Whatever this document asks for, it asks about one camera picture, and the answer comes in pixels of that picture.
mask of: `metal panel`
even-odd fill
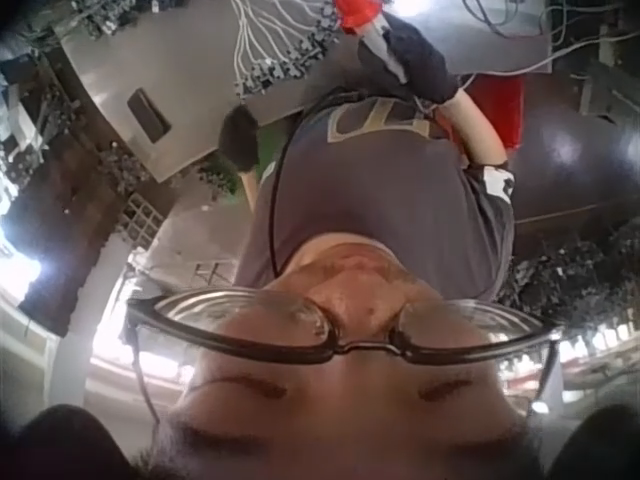
[[[462,2],[423,1],[428,7],[408,18],[443,50],[455,73],[517,69],[549,53],[546,37],[500,38],[471,17]],[[516,19],[505,30],[514,35],[536,34],[544,0],[521,1]],[[504,0],[483,2],[496,21],[503,16]],[[261,0],[261,7],[273,11],[272,2]],[[153,176],[163,181],[217,147],[224,115],[238,103],[233,87],[237,31],[231,2],[191,0],[185,8],[144,15],[137,25],[113,37],[93,41],[77,30],[63,40],[63,46],[107,120]],[[357,64],[353,42],[341,42],[335,49],[332,55],[346,62],[347,69]],[[301,107],[310,84],[330,81],[327,71],[335,68],[322,65],[312,79],[276,85],[266,95],[251,99],[250,107],[260,123],[281,118]],[[138,88],[171,125],[155,144],[127,107]]]

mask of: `eyeglasses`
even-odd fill
[[[497,361],[500,368],[508,369],[514,356],[531,352],[541,366],[532,402],[548,383],[562,336],[562,327],[556,323],[543,324],[515,310],[475,300],[409,304],[394,320],[383,340],[342,342],[336,319],[304,297],[265,290],[204,289],[129,300],[125,335],[133,350],[138,384],[156,422],[159,417],[140,366],[141,328],[223,355],[287,365],[317,365],[368,350],[413,365]]]

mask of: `black glasses frame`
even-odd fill
[[[140,348],[138,328],[144,326],[170,337],[182,340],[194,346],[202,347],[233,357],[255,360],[258,362],[287,365],[318,365],[329,362],[336,355],[346,355],[356,350],[379,351],[404,359],[413,365],[445,366],[478,363],[497,360],[524,352],[544,344],[549,351],[543,367],[540,387],[534,398],[539,399],[545,390],[551,370],[558,359],[558,342],[562,338],[563,328],[555,322],[541,323],[537,332],[531,332],[518,338],[501,343],[463,347],[452,349],[434,349],[415,345],[397,326],[390,329],[387,341],[355,341],[340,343],[340,334],[331,316],[325,314],[329,332],[327,338],[319,345],[310,347],[289,347],[266,345],[249,340],[229,338],[213,332],[203,332],[199,328],[167,318],[156,310],[156,306],[171,296],[150,299],[131,299],[127,302],[127,318],[125,337],[133,350],[133,368],[145,403],[156,423],[158,414],[153,406],[144,382],[140,367]]]

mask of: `glasses lens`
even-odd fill
[[[167,318],[202,331],[279,347],[322,344],[329,324],[312,303],[277,292],[214,291],[176,295],[156,306]]]
[[[410,305],[400,316],[400,330],[416,346],[430,349],[499,346],[542,329],[542,324],[520,312],[476,301]],[[495,369],[505,393],[518,405],[535,397],[549,343],[516,351],[486,362]]]

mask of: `man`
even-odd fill
[[[281,159],[277,191],[272,175],[256,201],[236,278],[253,290],[132,303],[135,322],[165,333],[168,326],[204,347],[138,468],[94,419],[58,407],[22,432],[14,472],[542,477],[525,419],[503,394],[503,354],[485,348],[489,335],[474,321],[501,311],[445,303],[490,300],[504,278],[513,237],[505,149],[442,55],[414,28],[389,20],[389,45],[409,77],[411,100],[347,95],[336,104],[331,97],[307,115]],[[439,105],[464,139],[468,168],[414,95]],[[238,123],[248,126],[244,133]],[[236,110],[221,143],[249,167],[256,158],[251,123]],[[178,322],[181,309],[195,318],[194,302],[200,313],[214,311],[204,333],[194,332],[195,320]],[[34,462],[34,451],[46,461]]]

